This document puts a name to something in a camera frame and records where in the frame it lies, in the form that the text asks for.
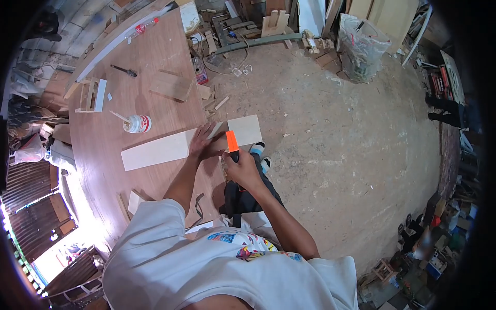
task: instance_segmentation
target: corrugated metal sheet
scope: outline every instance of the corrugated metal sheet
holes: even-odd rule
[[[48,197],[9,215],[10,224],[29,263],[40,257],[46,250],[63,238],[59,226],[70,220],[60,222]],[[59,238],[50,237],[55,230]]]
[[[84,251],[45,287],[44,292],[52,296],[88,281],[98,271],[93,261],[95,254],[93,246]]]
[[[51,193],[50,163],[21,163],[10,166],[7,176],[7,192],[2,196],[8,214],[20,207]]]

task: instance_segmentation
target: hand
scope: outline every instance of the hand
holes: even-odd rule
[[[224,154],[224,162],[227,165],[228,176],[249,192],[256,190],[259,186],[265,187],[256,168],[255,159],[247,152],[240,149],[238,163],[235,163],[229,154]]]
[[[220,156],[224,153],[224,150],[215,150],[210,148],[212,142],[217,141],[225,132],[218,133],[215,137],[211,139],[207,139],[208,136],[212,133],[215,125],[217,123],[206,123],[203,126],[200,126],[196,129],[193,135],[193,139],[189,143],[189,155],[188,157],[198,159],[200,161],[213,157]]]

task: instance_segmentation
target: hand tool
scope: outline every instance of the hand tool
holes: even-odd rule
[[[124,69],[124,68],[118,67],[118,66],[113,65],[113,64],[111,64],[110,66],[111,66],[112,68],[117,69],[117,70],[123,71],[123,72],[127,73],[128,75],[130,75],[130,76],[132,76],[132,77],[137,77],[137,76],[138,76],[138,74],[137,74],[136,72],[134,72],[133,70],[131,70],[131,69],[126,70],[126,69]]]
[[[234,135],[234,131],[226,131],[227,137],[227,146],[229,148],[229,156],[233,159],[235,163],[238,163],[240,160],[240,148],[238,147],[238,142],[236,141],[236,136]],[[238,184],[240,191],[245,191],[241,185]]]

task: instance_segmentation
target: wooden workbench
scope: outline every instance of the wooden workbench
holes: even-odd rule
[[[130,68],[138,77],[132,78],[111,68],[110,64]],[[74,112],[79,105],[81,86],[69,99],[70,134],[81,186],[93,214],[100,217],[109,232],[110,238],[106,239],[111,247],[127,226],[116,194],[122,196],[126,206],[131,189],[147,200],[160,200],[185,161],[125,172],[121,151],[207,122],[196,83],[183,103],[148,91],[159,69],[195,79],[178,8],[160,17],[157,25],[133,39],[131,44],[127,41],[119,44],[88,75],[107,80],[103,112]],[[146,133],[127,133],[122,120],[109,110],[124,116],[148,115],[152,128]],[[217,208],[224,203],[224,185],[218,158],[204,161],[196,174],[186,227],[199,218],[194,203],[201,193],[205,194],[200,200],[202,222],[218,215]]]

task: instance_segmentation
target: concrete floor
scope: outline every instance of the concrete floor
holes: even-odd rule
[[[223,72],[245,55],[231,52]],[[353,84],[283,44],[250,48],[245,64],[253,73],[208,72],[219,100],[230,97],[210,120],[257,114],[286,208],[322,258],[351,255],[359,276],[369,272],[394,254],[398,225],[437,187],[438,124],[427,118],[421,77],[384,55],[370,84]]]

